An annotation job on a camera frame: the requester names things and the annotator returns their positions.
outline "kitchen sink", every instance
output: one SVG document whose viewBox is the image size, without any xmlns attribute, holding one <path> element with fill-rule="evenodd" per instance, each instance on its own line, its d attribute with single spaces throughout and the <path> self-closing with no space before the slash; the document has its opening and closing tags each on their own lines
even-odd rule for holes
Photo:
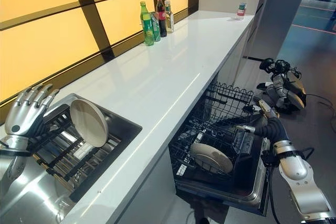
<svg viewBox="0 0 336 224">
<path fill-rule="evenodd" d="M 108 124 L 108 141 L 77 159 L 74 153 L 84 141 L 70 118 L 69 108 L 75 99 L 83 98 L 70 94 L 45 114 L 49 130 L 29 141 L 32 157 L 0 202 L 0 223 L 60 223 L 142 130 L 97 105 Z M 6 162 L 9 159 L 2 157 L 1 163 Z"/>
</svg>

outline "beverage bottle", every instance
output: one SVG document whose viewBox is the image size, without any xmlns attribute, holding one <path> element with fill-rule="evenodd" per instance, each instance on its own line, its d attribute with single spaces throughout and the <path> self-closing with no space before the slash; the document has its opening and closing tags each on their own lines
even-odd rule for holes
<svg viewBox="0 0 336 224">
<path fill-rule="evenodd" d="M 153 35 L 154 41 L 160 41 L 160 27 L 159 27 L 159 19 L 156 12 L 151 12 L 152 26 L 153 26 Z"/>
<path fill-rule="evenodd" d="M 156 13 L 159 17 L 159 27 L 160 27 L 160 36 L 166 37 L 167 36 L 167 29 L 166 29 L 166 14 L 164 11 L 164 5 L 162 3 L 162 0 L 157 0 L 156 4 Z"/>
<path fill-rule="evenodd" d="M 239 3 L 236 19 L 243 20 L 245 16 L 245 11 L 247 7 L 248 0 L 241 0 Z"/>
<path fill-rule="evenodd" d="M 145 44 L 147 46 L 151 46 L 154 44 L 154 35 L 153 35 L 151 15 L 149 14 L 146 8 L 145 1 L 141 1 L 140 5 L 141 5 L 140 19 L 141 19 L 143 34 L 145 36 Z"/>
<path fill-rule="evenodd" d="M 174 14 L 170 6 L 170 0 L 164 1 L 164 7 L 166 10 L 166 28 L 167 33 L 172 33 L 174 31 Z"/>
</svg>

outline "sink rack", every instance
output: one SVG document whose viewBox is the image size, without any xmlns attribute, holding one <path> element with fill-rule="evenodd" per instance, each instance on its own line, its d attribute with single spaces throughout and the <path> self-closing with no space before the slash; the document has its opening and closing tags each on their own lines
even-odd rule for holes
<svg viewBox="0 0 336 224">
<path fill-rule="evenodd" d="M 105 117 L 111 115 L 102 112 Z M 57 107 L 44 117 L 44 122 L 49 130 L 30 139 L 28 149 L 37 163 L 70 191 L 69 197 L 74 202 L 80 200 L 132 141 L 109 134 L 104 146 L 94 147 L 79 160 L 74 153 L 85 142 L 71 121 L 70 106 Z"/>
</svg>

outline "white countertop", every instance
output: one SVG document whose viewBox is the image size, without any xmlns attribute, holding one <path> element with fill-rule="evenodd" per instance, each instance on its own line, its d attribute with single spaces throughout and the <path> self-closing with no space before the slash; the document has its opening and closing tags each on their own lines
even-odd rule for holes
<svg viewBox="0 0 336 224">
<path fill-rule="evenodd" d="M 253 19 L 233 16 L 198 11 L 61 89 L 54 102 L 76 93 L 143 128 L 62 223 L 117 219 Z"/>
</svg>

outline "dishwasher rack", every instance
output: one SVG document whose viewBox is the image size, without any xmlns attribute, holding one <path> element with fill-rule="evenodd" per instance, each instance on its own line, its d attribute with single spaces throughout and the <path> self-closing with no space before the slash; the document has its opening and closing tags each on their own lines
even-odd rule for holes
<svg viewBox="0 0 336 224">
<path fill-rule="evenodd" d="M 252 114 L 247 107 L 252 98 L 252 91 L 219 82 L 210 84 L 170 142 L 174 175 L 183 176 L 187 169 L 202 170 L 216 179 L 230 180 L 243 142 L 242 134 L 235 126 L 251 121 Z M 189 154 L 194 142 L 210 145 L 223 152 L 234 164 L 233 170 L 227 174 L 204 161 L 199 160 L 201 165 L 197 164 L 195 157 Z"/>
<path fill-rule="evenodd" d="M 72 124 L 69 109 L 63 104 L 46 116 L 49 131 L 31 138 L 28 150 L 47 173 L 71 192 L 70 199 L 78 202 L 128 143 L 109 134 L 104 146 L 94 147 L 81 160 L 77 159 L 74 153 L 85 142 Z"/>
</svg>

